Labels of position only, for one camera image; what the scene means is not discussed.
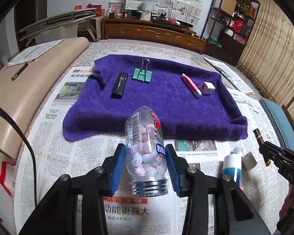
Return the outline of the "person's right hand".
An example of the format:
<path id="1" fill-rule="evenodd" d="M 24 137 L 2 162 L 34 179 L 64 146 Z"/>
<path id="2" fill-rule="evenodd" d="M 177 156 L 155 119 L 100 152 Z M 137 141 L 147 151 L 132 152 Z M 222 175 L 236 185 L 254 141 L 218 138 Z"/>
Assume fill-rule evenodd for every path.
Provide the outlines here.
<path id="1" fill-rule="evenodd" d="M 280 234 L 294 234 L 294 186 L 290 185 L 288 194 L 279 212 L 277 230 Z"/>

